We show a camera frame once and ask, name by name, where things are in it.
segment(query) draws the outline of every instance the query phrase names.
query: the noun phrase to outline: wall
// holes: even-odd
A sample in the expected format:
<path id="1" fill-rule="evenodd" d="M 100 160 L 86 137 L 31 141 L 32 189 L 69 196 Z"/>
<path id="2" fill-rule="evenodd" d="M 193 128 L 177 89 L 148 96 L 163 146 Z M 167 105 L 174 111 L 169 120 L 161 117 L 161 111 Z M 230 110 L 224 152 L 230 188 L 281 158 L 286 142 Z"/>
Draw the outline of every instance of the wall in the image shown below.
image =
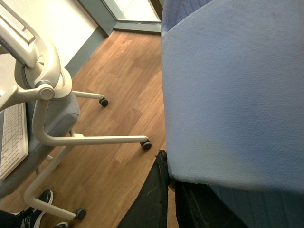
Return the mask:
<path id="1" fill-rule="evenodd" d="M 7 1 L 34 29 L 55 44 L 65 66 L 96 29 L 96 23 L 76 0 Z"/>

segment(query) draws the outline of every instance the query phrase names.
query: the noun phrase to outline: hardwood floor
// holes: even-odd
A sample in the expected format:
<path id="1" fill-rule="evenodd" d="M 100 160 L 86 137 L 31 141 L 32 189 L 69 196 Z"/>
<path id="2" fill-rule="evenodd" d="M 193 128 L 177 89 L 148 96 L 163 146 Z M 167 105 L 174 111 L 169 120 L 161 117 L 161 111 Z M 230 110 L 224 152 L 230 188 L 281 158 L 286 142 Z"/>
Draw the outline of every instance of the hardwood floor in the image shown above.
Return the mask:
<path id="1" fill-rule="evenodd" d="M 81 116 L 74 128 L 76 133 L 147 135 L 152 142 L 147 152 L 139 143 L 73 149 L 41 191 L 52 189 L 56 206 L 70 211 L 78 207 L 86 209 L 83 221 L 69 222 L 75 228 L 116 227 L 136 199 L 158 150 L 165 149 L 160 43 L 158 35 L 115 31 L 73 79 L 73 90 L 101 93 L 109 100 L 109 105 L 103 108 L 96 100 L 79 98 Z M 8 212 L 26 209 L 21 194 L 34 177 L 35 174 L 5 197 L 0 209 Z M 51 228 L 61 221 L 46 214 L 40 227 Z M 178 227 L 171 190 L 168 227 Z"/>

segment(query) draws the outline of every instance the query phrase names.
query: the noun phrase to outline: black sneaker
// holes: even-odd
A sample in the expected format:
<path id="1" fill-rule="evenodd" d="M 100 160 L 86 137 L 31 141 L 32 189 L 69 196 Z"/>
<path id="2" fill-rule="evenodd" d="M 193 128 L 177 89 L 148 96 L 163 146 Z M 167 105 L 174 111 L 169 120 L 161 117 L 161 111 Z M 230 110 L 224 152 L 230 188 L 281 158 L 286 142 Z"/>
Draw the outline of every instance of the black sneaker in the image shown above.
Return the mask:
<path id="1" fill-rule="evenodd" d="M 68 228 L 68 223 L 67 222 L 61 222 L 61 223 L 58 223 L 53 228 Z"/>
<path id="2" fill-rule="evenodd" d="M 48 204 L 52 204 L 53 197 L 54 194 L 51 190 L 45 190 L 38 199 Z M 39 228 L 41 218 L 44 214 L 44 211 L 37 210 L 34 208 L 28 208 L 27 210 L 20 212 L 16 216 L 23 219 L 22 224 L 25 228 Z"/>

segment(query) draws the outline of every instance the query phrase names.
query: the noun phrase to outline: keyboard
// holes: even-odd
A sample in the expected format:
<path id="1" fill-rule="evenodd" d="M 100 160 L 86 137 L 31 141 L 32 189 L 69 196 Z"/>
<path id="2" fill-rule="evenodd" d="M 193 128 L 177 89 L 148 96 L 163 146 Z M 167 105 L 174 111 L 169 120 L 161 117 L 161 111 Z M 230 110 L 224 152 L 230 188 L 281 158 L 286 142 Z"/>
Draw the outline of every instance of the keyboard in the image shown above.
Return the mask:
<path id="1" fill-rule="evenodd" d="M 4 110 L 0 179 L 4 180 L 28 155 L 25 103 Z"/>

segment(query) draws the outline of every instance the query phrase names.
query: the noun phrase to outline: black caster wheel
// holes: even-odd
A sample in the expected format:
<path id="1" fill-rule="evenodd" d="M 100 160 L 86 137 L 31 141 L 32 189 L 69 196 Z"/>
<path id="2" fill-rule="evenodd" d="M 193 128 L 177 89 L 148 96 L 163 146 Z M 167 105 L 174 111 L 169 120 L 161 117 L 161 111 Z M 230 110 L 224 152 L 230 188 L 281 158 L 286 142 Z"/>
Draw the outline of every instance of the black caster wheel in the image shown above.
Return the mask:
<path id="1" fill-rule="evenodd" d="M 86 210 L 77 208 L 74 212 L 76 214 L 74 219 L 83 220 L 86 217 Z"/>
<path id="2" fill-rule="evenodd" d="M 99 104 L 101 104 L 103 107 L 106 107 L 109 104 L 109 102 L 107 99 L 103 98 L 99 100 Z"/>
<path id="3" fill-rule="evenodd" d="M 147 151 L 152 147 L 152 144 L 151 144 L 151 141 L 149 139 L 147 139 L 147 141 L 145 141 L 144 143 L 141 142 L 141 146 L 142 146 L 143 150 Z"/>

